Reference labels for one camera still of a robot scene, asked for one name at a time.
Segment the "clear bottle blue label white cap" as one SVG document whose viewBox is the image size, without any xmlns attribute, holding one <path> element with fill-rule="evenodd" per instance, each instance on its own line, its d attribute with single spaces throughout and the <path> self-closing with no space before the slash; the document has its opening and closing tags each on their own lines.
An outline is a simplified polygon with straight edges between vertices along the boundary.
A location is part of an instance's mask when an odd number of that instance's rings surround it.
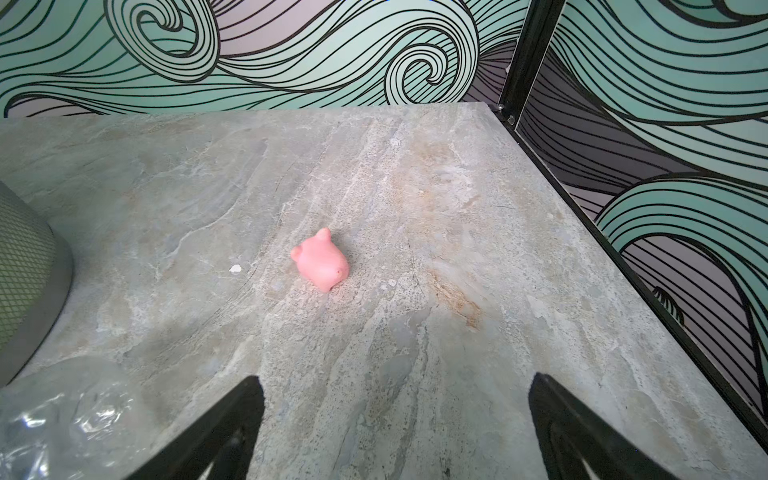
<svg viewBox="0 0 768 480">
<path fill-rule="evenodd" d="M 139 385 L 105 359 L 67 359 L 1 390 L 4 479 L 122 479 L 157 435 Z"/>
</svg>

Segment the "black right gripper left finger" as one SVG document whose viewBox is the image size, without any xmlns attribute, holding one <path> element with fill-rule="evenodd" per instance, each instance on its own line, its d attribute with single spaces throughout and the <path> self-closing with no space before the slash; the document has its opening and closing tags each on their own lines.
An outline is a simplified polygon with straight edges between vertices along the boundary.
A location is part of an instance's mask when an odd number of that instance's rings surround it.
<svg viewBox="0 0 768 480">
<path fill-rule="evenodd" d="M 259 378 L 248 376 L 128 477 L 244 479 L 264 412 Z"/>
</svg>

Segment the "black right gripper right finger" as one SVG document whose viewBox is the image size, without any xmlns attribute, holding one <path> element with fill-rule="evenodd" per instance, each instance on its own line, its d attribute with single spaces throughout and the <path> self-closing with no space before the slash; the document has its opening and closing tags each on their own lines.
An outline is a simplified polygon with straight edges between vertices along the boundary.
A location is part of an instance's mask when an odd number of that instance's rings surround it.
<svg viewBox="0 0 768 480">
<path fill-rule="evenodd" d="M 528 404 L 550 479 L 672 479 L 552 376 L 536 373 Z"/>
</svg>

